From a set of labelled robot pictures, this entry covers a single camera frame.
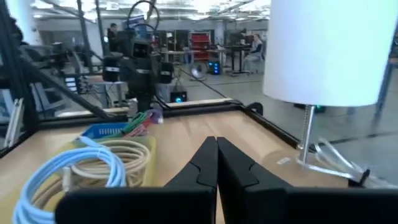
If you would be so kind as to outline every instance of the blue plastic basket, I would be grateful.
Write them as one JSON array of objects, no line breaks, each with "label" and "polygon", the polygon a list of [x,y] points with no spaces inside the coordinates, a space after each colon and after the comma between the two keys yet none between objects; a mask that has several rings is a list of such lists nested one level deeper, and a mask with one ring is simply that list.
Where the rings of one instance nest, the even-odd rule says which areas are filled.
[{"label": "blue plastic basket", "polygon": [[117,134],[126,125],[127,123],[93,124],[81,135],[91,139],[98,139],[111,134]]}]

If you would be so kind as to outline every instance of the beige cable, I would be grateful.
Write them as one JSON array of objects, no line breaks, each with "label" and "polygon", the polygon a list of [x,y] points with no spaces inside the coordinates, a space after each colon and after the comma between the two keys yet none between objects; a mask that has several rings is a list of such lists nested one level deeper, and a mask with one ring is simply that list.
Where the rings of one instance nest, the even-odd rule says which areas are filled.
[{"label": "beige cable", "polygon": [[[150,150],[138,142],[110,139],[100,144],[115,153],[126,170],[126,187],[138,187],[144,180],[146,165],[150,161]],[[71,166],[73,189],[102,187],[109,175],[108,165],[99,159],[87,159]],[[45,189],[37,192],[32,203],[43,209],[47,202],[62,191],[62,178],[53,181]]]}]

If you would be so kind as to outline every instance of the white lampshade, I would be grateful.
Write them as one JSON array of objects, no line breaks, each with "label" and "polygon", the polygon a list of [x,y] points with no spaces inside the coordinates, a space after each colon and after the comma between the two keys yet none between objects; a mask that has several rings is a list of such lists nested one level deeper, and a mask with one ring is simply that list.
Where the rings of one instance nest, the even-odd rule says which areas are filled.
[{"label": "white lampshade", "polygon": [[377,101],[398,0],[274,0],[263,92],[306,105]]}]

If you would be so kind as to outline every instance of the floor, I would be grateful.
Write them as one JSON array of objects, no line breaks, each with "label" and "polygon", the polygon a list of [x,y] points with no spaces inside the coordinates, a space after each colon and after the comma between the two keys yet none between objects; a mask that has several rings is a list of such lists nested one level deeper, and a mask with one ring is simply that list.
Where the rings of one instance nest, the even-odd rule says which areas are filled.
[{"label": "floor", "polygon": [[[206,75],[205,84],[191,81],[182,75],[181,84],[188,91],[189,100],[217,99],[223,96],[242,101],[244,104],[260,102],[264,106],[264,117],[296,138],[300,138],[304,111],[290,103],[273,100],[262,94],[263,74]],[[108,95],[117,100],[115,86],[108,86]],[[101,106],[95,95],[82,95],[94,105]],[[58,111],[83,110],[74,102],[68,108]],[[382,115],[375,119],[375,106],[359,108],[328,108],[326,113],[316,114],[311,142],[324,137],[349,160],[371,169],[372,174],[398,185],[398,69],[393,71],[391,84]]]}]

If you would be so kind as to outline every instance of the table surface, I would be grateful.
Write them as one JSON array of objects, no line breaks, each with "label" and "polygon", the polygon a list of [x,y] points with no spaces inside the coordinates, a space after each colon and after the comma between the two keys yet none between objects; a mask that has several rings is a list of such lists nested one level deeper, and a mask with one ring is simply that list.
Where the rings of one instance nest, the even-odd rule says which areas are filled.
[{"label": "table surface", "polygon": [[[59,147],[75,139],[85,128],[39,131],[1,159],[0,199],[21,185]],[[260,165],[292,185],[347,186],[345,179],[302,169],[295,162],[297,150],[240,111],[168,118],[164,124],[152,125],[149,132],[157,141],[156,186],[165,185],[180,172],[207,136],[226,137]],[[282,159],[287,162],[279,164]],[[10,203],[0,203],[0,223],[10,223],[13,208]],[[219,197],[216,221],[224,223]]]}]

